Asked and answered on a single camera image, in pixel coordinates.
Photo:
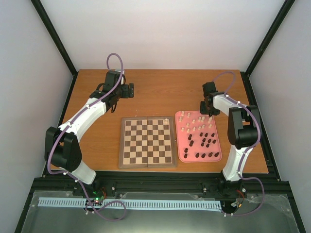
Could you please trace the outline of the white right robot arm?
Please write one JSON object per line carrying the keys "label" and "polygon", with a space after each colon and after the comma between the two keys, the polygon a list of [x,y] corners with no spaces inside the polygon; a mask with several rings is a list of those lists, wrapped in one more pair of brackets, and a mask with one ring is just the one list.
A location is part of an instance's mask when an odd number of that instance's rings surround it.
{"label": "white right robot arm", "polygon": [[241,180],[247,157],[261,138],[258,108],[219,92],[214,82],[204,84],[203,93],[199,111],[125,119],[124,164],[172,166],[176,157],[184,163],[219,161],[222,152],[214,118],[223,113],[228,117],[230,152],[222,175],[228,182]]}

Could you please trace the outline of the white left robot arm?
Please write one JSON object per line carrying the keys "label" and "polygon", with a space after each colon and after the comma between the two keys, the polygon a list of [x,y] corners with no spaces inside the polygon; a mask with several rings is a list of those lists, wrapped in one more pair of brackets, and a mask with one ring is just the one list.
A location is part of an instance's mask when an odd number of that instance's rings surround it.
{"label": "white left robot arm", "polygon": [[57,128],[49,127],[45,137],[45,160],[51,172],[51,165],[72,175],[78,182],[84,183],[84,190],[97,195],[101,183],[95,179],[96,172],[82,159],[79,142],[92,124],[107,111],[114,112],[121,98],[134,97],[134,84],[126,84],[123,71],[110,70],[104,83],[97,86],[84,106],[68,121]]}

